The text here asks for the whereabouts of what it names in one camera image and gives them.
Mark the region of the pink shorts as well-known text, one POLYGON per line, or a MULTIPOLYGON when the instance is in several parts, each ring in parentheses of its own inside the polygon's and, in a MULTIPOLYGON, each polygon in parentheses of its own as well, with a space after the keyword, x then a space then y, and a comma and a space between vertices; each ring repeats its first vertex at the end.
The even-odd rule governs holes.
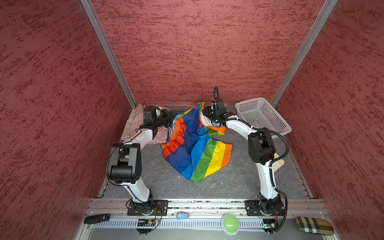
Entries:
MULTIPOLYGON (((143 115, 143 105, 138 105, 136 108, 135 117, 131 127, 131 136, 129 139, 133 138, 137 134, 137 130, 140 125, 143 124, 144 115, 143 115)), ((162 127, 158 130, 155 138, 149 142, 149 144, 164 144, 167 142, 168 137, 168 128, 162 127)))

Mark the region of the colourful shorts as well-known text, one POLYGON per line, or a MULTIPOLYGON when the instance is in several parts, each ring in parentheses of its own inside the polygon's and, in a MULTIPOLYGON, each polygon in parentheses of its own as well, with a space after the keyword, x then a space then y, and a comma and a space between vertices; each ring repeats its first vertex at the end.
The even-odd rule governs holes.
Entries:
POLYGON ((198 183, 228 165, 232 144, 216 140, 227 128, 213 126, 202 111, 204 102, 195 104, 173 120, 167 142, 162 145, 166 161, 187 180, 198 183))

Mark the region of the beige shorts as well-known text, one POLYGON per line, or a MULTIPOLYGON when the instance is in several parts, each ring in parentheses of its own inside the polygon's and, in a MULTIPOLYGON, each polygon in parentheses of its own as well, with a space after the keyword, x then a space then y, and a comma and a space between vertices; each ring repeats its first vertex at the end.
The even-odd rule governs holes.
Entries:
POLYGON ((131 127, 135 117, 135 113, 136 113, 136 109, 133 109, 130 113, 130 116, 125 124, 123 133, 121 135, 121 142, 127 141, 131 136, 131 127))

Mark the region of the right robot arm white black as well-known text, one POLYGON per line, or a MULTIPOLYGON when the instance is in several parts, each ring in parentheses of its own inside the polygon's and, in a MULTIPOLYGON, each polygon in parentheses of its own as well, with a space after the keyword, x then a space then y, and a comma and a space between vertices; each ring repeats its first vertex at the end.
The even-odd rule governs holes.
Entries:
POLYGON ((265 216, 277 212, 282 200, 281 194, 277 190, 273 170, 273 163, 278 160, 275 158, 276 147, 272 139, 272 134, 276 133, 267 128, 256 128, 239 119, 232 112, 219 115, 211 107, 206 107, 203 115, 212 122, 234 130, 248 140, 248 153, 251 160, 257 165, 260 179, 260 211, 265 216))

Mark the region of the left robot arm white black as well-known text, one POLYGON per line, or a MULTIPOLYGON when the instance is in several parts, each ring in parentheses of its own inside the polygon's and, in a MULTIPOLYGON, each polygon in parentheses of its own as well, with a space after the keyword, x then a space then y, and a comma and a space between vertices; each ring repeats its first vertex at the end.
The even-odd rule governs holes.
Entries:
POLYGON ((149 216, 157 210, 151 190, 141 178, 143 147, 152 141, 160 128, 169 128, 173 116, 166 109, 149 106, 144 112, 143 123, 137 134, 130 140, 114 144, 106 168, 110 184, 123 187, 132 197, 133 209, 143 216, 149 216))

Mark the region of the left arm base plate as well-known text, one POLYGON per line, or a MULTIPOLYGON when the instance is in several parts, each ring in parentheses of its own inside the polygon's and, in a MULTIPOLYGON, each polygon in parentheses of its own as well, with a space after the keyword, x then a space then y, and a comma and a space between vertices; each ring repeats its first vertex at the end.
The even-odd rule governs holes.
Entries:
POLYGON ((166 216, 168 211, 168 200, 153 200, 149 203, 130 202, 127 215, 137 217, 159 217, 166 216))

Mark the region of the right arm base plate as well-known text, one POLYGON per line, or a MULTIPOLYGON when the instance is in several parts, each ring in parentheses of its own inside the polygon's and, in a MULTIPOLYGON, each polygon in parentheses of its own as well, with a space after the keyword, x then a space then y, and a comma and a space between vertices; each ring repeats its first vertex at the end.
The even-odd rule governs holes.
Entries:
POLYGON ((247 216, 273 217, 278 215, 280 217, 285 214, 285 207, 281 200, 246 200, 244 203, 247 216))

